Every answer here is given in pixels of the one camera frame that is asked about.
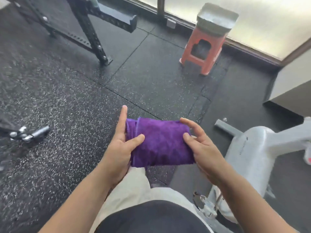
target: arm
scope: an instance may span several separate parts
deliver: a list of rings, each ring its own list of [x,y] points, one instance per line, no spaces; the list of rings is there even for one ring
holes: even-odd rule
[[[122,180],[128,170],[131,152],[145,137],[125,142],[127,107],[121,110],[116,132],[97,167],[82,180],[39,233],[88,233],[108,191]]]
[[[204,130],[195,122],[181,118],[180,121],[193,129],[196,137],[184,134],[198,167],[217,185],[244,232],[295,233],[260,196],[251,184],[226,162]]]

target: person's right hand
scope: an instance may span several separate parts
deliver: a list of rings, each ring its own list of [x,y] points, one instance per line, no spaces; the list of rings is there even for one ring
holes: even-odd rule
[[[229,168],[229,164],[200,125],[185,118],[181,118],[180,122],[193,129],[196,135],[196,137],[188,133],[183,135],[184,141],[193,151],[196,164],[212,184],[218,185],[223,172]]]

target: stool leg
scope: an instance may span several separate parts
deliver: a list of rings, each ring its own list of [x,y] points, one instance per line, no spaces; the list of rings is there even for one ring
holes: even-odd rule
[[[184,53],[182,55],[182,57],[180,58],[179,62],[184,65],[185,62],[186,62],[186,59],[188,58],[188,56],[191,54],[191,50],[192,50],[192,47],[194,45],[196,41],[196,35],[195,35],[195,30],[192,32],[189,40],[188,40],[188,43],[185,47],[185,50],[184,50]]]
[[[202,66],[201,74],[205,76],[209,74],[210,70],[212,69],[215,63],[214,58],[217,56],[219,50],[220,48],[217,46],[211,47],[210,52],[208,53],[208,56],[206,57],[204,61],[204,65]]]

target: purple cloth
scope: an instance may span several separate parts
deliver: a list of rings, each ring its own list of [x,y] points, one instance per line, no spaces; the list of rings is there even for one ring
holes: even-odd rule
[[[183,140],[185,132],[190,134],[189,127],[179,121],[127,119],[126,132],[126,140],[145,135],[144,142],[131,153],[132,167],[194,163],[193,152]]]

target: stool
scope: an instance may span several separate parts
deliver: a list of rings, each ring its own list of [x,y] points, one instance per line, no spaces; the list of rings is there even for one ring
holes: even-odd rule
[[[197,15],[196,28],[193,30],[179,62],[184,65],[186,60],[191,61],[201,66],[201,74],[208,75],[222,50],[228,32],[235,25],[238,17],[239,15],[233,11],[212,3],[205,3]],[[211,44],[205,60],[191,54],[193,45],[198,44],[201,39]]]

